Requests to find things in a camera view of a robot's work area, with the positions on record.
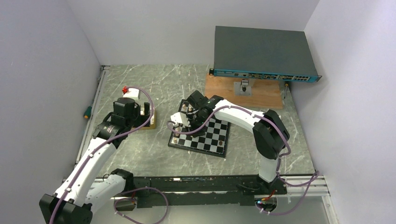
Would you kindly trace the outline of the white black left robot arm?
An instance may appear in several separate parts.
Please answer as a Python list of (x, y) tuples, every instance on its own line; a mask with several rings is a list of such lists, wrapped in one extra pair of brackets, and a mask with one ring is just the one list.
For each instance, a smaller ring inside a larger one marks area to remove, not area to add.
[(145, 113), (133, 98), (119, 98), (99, 124), (89, 146), (62, 185), (51, 195), (45, 194), (39, 202), (47, 224), (89, 224), (93, 215), (111, 197), (130, 195), (134, 188), (134, 175), (116, 169), (96, 187), (92, 187), (99, 171), (132, 132), (146, 126), (155, 114), (152, 100), (144, 104)]

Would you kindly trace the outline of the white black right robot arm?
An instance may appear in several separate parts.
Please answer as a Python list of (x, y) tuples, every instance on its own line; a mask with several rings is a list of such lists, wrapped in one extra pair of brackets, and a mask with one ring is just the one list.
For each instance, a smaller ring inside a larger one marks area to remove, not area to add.
[(199, 91), (194, 91), (187, 98), (187, 102), (193, 108), (193, 111), (187, 114), (187, 119), (190, 130), (195, 133), (208, 119), (215, 118), (253, 134), (256, 149), (261, 155), (257, 187), (264, 194), (270, 193), (276, 186), (275, 180), (281, 162), (280, 152), (290, 147), (290, 134), (277, 112), (253, 111), (217, 95), (208, 98)]

